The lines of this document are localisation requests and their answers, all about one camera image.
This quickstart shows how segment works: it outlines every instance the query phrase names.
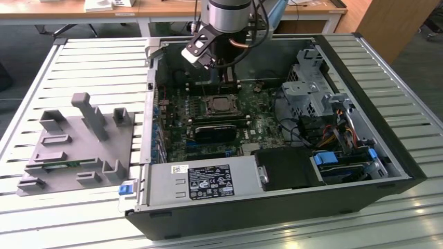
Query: power supply label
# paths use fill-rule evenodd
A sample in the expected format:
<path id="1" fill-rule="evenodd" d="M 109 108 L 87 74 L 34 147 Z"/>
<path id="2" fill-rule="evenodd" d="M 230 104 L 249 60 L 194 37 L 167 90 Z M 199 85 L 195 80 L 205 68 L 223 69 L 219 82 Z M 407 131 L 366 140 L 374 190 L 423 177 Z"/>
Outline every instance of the power supply label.
<path id="1" fill-rule="evenodd" d="M 230 165 L 189 168 L 190 198 L 202 200 L 234 195 Z"/>

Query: green circuit board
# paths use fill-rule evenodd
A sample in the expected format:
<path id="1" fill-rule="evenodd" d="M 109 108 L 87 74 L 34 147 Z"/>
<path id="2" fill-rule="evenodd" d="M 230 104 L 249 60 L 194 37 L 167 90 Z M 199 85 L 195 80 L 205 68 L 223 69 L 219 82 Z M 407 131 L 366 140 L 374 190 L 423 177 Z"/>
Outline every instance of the green circuit board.
<path id="1" fill-rule="evenodd" d="M 237 94 L 238 109 L 250 115 L 251 124 L 249 128 L 237 130 L 237 138 L 229 143 L 193 145 L 187 138 L 187 120 L 190 112 L 187 103 L 201 98 L 189 97 L 183 90 L 177 89 L 169 96 L 171 103 L 169 105 L 166 118 L 166 133 L 169 136 L 169 162 L 187 161 L 194 156 L 221 154 L 226 157 L 242 156 L 242 146 L 250 143 L 258 143 L 261 148 L 275 148 L 285 146 L 285 139 L 279 130 L 279 124 L 274 118 L 271 106 L 275 89 L 263 89 L 254 91 L 255 83 L 243 83 L 242 90 Z"/>

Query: copper tube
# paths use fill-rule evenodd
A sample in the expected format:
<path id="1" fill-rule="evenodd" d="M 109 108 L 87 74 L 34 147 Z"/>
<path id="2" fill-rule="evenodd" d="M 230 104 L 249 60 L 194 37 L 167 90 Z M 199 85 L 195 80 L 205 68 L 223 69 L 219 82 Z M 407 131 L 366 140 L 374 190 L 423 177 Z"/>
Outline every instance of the copper tube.
<path id="1" fill-rule="evenodd" d="M 250 45 L 245 44 L 245 43 L 238 43 L 234 39 L 230 39 L 230 43 L 234 47 L 238 47 L 238 48 L 249 48 Z"/>

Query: blue latch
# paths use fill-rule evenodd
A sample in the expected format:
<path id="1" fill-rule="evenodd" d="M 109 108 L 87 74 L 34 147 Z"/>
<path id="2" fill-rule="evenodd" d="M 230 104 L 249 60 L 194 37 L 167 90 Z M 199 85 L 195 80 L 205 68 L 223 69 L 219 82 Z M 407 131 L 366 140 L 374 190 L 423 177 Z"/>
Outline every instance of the blue latch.
<path id="1" fill-rule="evenodd" d="M 131 195 L 134 194 L 134 186 L 133 185 L 121 185 L 119 187 L 119 195 Z"/>
<path id="2" fill-rule="evenodd" d="M 367 152 L 369 152 L 370 156 L 373 157 L 373 159 L 378 158 L 378 155 L 377 155 L 377 152 L 374 149 L 369 149 Z"/>
<path id="3" fill-rule="evenodd" d="M 334 152 L 321 152 L 314 156 L 314 161 L 317 165 L 337 163 L 339 162 L 338 157 Z"/>

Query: barcode sticker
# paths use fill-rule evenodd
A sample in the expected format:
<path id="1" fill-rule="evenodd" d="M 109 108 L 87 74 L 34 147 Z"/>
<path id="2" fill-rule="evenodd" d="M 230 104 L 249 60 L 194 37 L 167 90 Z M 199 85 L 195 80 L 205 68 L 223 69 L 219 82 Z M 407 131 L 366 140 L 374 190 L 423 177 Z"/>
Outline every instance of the barcode sticker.
<path id="1" fill-rule="evenodd" d="M 185 165 L 173 165 L 171 166 L 171 174 L 187 173 L 189 168 L 190 168 L 190 166 L 187 164 L 185 164 Z"/>

